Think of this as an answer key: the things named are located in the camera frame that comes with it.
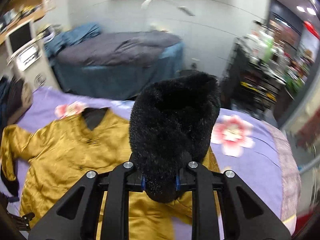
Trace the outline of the green bottle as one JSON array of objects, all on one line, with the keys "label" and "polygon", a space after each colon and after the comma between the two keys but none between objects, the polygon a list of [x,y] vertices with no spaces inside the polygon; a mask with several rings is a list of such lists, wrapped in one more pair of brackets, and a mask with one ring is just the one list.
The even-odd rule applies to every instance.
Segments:
[{"label": "green bottle", "polygon": [[265,34],[263,37],[263,57],[262,60],[267,63],[272,55],[274,38],[272,35]]}]

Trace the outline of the grey blanket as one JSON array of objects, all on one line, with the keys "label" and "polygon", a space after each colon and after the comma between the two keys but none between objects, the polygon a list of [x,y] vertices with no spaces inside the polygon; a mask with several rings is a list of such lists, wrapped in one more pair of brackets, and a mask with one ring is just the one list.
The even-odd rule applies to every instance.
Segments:
[{"label": "grey blanket", "polygon": [[149,67],[181,38],[162,31],[100,34],[63,49],[57,61],[72,66]]}]

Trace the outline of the gold satin padded jacket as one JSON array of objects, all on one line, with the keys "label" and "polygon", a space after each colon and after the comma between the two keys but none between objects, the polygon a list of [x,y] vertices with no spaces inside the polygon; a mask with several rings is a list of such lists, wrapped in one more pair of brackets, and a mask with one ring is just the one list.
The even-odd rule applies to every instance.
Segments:
[{"label": "gold satin padded jacket", "polygon": [[1,142],[1,176],[10,186],[16,179],[14,162],[29,163],[21,195],[20,213],[33,213],[31,226],[88,171],[104,173],[129,160],[132,151],[146,148],[141,159],[157,154],[161,180],[173,180],[177,154],[189,152],[196,161],[217,171],[210,136],[219,115],[216,77],[198,73],[154,83],[136,99],[132,123],[142,139],[129,138],[130,122],[108,109],[97,127],[88,128],[83,114],[55,120],[29,133],[7,126]]}]

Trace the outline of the white control unit machine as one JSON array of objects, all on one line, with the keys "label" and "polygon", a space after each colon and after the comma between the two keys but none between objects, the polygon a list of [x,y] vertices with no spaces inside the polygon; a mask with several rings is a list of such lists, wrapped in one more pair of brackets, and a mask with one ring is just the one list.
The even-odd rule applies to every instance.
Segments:
[{"label": "white control unit machine", "polygon": [[40,87],[60,90],[39,37],[33,38],[15,52],[12,52],[8,38],[5,40],[5,45],[9,54],[7,66],[17,78],[23,78],[32,90]]}]

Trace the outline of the blue crumpled quilt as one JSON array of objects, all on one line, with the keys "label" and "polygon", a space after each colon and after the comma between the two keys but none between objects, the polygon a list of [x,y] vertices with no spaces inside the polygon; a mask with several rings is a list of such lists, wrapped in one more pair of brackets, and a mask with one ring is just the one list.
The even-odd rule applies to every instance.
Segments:
[{"label": "blue crumpled quilt", "polygon": [[96,37],[101,32],[101,27],[98,24],[86,23],[69,31],[59,33],[44,44],[46,55],[48,58],[55,57],[63,49]]}]

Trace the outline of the brown folded garment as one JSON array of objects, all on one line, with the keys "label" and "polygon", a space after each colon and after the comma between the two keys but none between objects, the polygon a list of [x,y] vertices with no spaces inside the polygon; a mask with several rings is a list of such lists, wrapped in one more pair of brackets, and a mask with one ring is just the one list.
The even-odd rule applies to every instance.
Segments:
[{"label": "brown folded garment", "polygon": [[7,100],[7,124],[15,124],[33,104],[29,83],[19,79],[11,83]]}]

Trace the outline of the black round stool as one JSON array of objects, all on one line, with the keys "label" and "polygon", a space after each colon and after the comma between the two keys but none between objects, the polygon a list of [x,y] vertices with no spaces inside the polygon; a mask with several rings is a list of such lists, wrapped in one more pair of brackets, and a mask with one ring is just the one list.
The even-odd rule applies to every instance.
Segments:
[{"label": "black round stool", "polygon": [[183,69],[179,71],[179,77],[186,77],[186,76],[191,76],[196,74],[200,74],[200,72],[194,69]]}]

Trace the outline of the dark folded clothes pile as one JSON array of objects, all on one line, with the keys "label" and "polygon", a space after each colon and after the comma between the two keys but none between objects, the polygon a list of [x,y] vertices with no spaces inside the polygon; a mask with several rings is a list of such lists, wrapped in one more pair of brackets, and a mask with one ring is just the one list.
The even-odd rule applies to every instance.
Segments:
[{"label": "dark folded clothes pile", "polygon": [[9,124],[9,119],[22,107],[23,84],[22,79],[1,77],[1,133]]}]

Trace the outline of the massage bed teal cover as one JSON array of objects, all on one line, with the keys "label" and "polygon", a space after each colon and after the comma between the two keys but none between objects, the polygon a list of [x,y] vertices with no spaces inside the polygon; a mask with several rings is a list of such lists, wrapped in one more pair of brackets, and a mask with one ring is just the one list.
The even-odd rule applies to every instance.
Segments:
[{"label": "massage bed teal cover", "polygon": [[179,76],[183,69],[184,44],[179,42],[166,48],[150,67],[123,66],[71,66],[50,61],[53,73],[65,93],[127,100],[136,96],[149,84]]}]

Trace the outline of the purple floral bed sheet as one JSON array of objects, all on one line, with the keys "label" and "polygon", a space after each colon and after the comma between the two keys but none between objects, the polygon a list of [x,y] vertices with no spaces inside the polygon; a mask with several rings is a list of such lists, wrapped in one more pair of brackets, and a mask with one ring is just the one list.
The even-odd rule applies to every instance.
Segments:
[{"label": "purple floral bed sheet", "polygon": [[[76,96],[42,87],[33,93],[33,104],[15,125],[35,133],[55,120],[83,114],[93,129],[111,109],[129,121],[132,101],[113,101]],[[210,144],[218,170],[233,170],[281,219],[290,232],[297,220],[301,181],[289,142],[280,130],[247,114],[221,109]],[[21,195],[29,163],[21,158],[14,162],[20,213]]]}]

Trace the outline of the white monitor screen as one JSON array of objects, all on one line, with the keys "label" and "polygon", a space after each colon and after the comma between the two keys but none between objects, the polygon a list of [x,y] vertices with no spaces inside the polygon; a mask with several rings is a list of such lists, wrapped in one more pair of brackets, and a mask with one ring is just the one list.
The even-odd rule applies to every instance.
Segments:
[{"label": "white monitor screen", "polygon": [[9,56],[14,55],[21,48],[30,45],[35,40],[33,20],[28,20],[9,31],[5,36],[5,45]]}]

